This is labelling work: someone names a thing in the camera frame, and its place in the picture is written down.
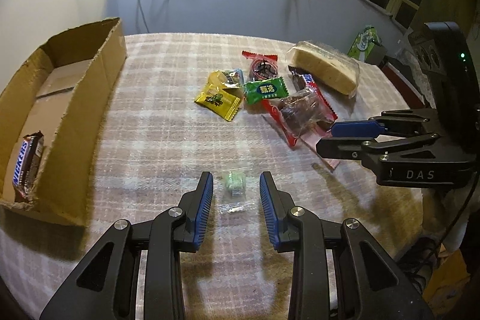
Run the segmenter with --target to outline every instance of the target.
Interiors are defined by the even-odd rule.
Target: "metal bolt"
[[[290,209],[290,213],[293,214],[294,216],[303,216],[305,214],[305,209],[299,207],[299,206],[294,206],[292,209]]]
[[[118,229],[119,231],[121,231],[122,229],[125,229],[128,226],[128,221],[117,220],[113,226],[115,227],[115,229]]]
[[[360,223],[357,219],[346,219],[345,225],[350,229],[357,229],[360,226]]]
[[[169,215],[172,217],[178,217],[182,213],[183,213],[183,210],[177,206],[169,210]]]

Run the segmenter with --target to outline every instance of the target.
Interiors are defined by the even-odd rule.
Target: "wrapped bread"
[[[357,93],[360,67],[356,60],[337,49],[301,41],[288,54],[295,67],[303,68],[327,86],[349,98]]]

